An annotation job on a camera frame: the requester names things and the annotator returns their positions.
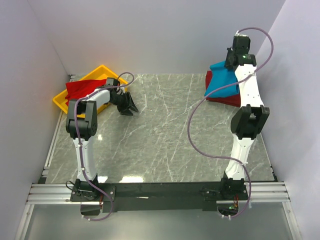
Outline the blue t shirt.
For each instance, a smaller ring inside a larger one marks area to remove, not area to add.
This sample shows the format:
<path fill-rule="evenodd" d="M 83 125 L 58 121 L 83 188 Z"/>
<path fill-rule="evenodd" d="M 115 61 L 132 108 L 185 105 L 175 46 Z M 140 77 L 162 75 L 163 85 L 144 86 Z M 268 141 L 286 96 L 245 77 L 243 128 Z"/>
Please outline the blue t shirt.
<path fill-rule="evenodd" d="M 210 98 L 226 98 L 238 95 L 240 93 L 239 86 L 232 85 L 209 95 L 210 92 L 216 89 L 234 84 L 238 81 L 235 72 L 233 70 L 228 70 L 227 68 L 225 68 L 225 61 L 212 64 L 209 69 L 212 73 L 212 76 L 209 85 L 206 88 L 204 94 L 205 96 L 208 96 Z"/>

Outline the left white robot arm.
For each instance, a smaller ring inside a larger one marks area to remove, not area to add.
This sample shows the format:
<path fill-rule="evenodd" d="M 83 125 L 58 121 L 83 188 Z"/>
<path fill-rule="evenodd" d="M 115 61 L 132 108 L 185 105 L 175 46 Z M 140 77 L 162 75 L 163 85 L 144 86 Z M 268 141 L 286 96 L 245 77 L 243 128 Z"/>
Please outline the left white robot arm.
<path fill-rule="evenodd" d="M 94 201 L 104 194 L 100 191 L 98 172 L 94 164 L 93 143 L 98 130 L 98 108 L 112 104 L 124 116 L 138 112 L 131 93 L 124 87 L 97 88 L 92 93 L 69 101 L 66 131 L 72 138 L 77 158 L 77 178 L 71 199 Z"/>

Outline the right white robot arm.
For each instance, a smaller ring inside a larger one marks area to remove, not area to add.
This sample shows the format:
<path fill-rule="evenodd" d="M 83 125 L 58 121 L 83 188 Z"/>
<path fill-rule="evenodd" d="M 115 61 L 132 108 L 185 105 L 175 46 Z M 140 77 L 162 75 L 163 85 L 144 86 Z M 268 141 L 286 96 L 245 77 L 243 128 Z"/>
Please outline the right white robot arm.
<path fill-rule="evenodd" d="M 248 47 L 228 48 L 224 66 L 234 72 L 240 94 L 240 108 L 230 123 L 233 134 L 231 160 L 219 187 L 221 199 L 230 201 L 247 196 L 245 179 L 248 179 L 248 175 L 245 167 L 251 147 L 263 129 L 270 109 L 265 107 L 261 99 L 256 58 L 249 54 Z"/>

